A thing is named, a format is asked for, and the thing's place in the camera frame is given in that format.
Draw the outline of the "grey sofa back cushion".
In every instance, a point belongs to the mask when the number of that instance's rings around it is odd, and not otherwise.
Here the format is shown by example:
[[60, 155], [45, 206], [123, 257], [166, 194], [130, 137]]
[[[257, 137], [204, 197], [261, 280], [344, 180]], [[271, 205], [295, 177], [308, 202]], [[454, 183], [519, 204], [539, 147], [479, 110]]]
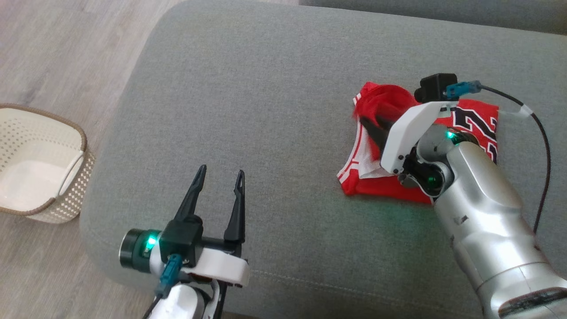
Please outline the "grey sofa back cushion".
[[567, 0], [298, 0], [300, 5], [567, 35]]

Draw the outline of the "red white basketball jersey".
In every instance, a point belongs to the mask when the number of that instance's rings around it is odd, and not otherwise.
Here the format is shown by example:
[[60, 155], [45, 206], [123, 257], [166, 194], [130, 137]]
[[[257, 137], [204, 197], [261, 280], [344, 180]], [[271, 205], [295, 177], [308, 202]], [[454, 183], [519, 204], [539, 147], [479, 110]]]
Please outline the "red white basketball jersey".
[[[396, 121], [409, 109], [418, 105], [413, 95], [396, 85], [364, 84], [353, 98], [354, 119], [366, 117], [375, 122], [378, 115], [387, 121]], [[499, 108], [482, 101], [461, 99], [450, 117], [440, 118], [437, 124], [474, 135], [480, 147], [493, 161], [497, 161], [496, 128]], [[394, 198], [406, 202], [430, 204], [418, 187], [405, 187], [395, 175], [384, 170], [379, 162], [380, 151], [366, 129], [357, 121], [356, 139], [349, 159], [338, 172], [338, 181], [347, 196], [370, 195]]]

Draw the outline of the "cream woven laundry basket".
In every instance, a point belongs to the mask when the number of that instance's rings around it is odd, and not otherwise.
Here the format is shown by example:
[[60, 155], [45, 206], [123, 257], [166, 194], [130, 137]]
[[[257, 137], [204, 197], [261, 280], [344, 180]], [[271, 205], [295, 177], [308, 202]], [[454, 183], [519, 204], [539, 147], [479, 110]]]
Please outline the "cream woven laundry basket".
[[76, 123], [40, 109], [0, 104], [0, 214], [51, 224], [75, 219], [94, 162]]

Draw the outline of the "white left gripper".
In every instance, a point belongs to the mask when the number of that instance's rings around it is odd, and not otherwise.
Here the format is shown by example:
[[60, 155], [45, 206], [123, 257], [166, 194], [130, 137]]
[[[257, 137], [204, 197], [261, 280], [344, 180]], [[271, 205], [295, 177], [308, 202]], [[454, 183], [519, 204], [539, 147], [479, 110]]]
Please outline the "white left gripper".
[[[174, 220], [186, 222], [195, 214], [196, 204], [206, 178], [206, 165], [201, 165], [184, 196]], [[129, 230], [120, 245], [120, 265], [159, 278], [160, 286], [172, 287], [178, 283], [210, 283], [213, 280], [228, 285], [249, 284], [249, 263], [241, 258], [241, 245], [245, 242], [245, 172], [239, 170], [235, 188], [235, 201], [224, 240], [203, 237], [202, 249], [197, 250], [194, 267], [178, 262], [168, 267], [160, 256], [160, 230]]]

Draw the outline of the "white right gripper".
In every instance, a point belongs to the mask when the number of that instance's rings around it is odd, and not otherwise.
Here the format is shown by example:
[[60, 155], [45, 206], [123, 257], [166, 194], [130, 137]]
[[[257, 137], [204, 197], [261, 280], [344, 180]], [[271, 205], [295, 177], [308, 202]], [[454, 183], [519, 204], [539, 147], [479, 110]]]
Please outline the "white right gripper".
[[361, 125], [377, 147], [374, 158], [380, 158], [385, 171], [398, 174], [406, 155], [438, 118], [451, 116], [457, 101], [432, 101], [409, 108], [396, 121], [376, 115], [373, 121], [360, 117]]

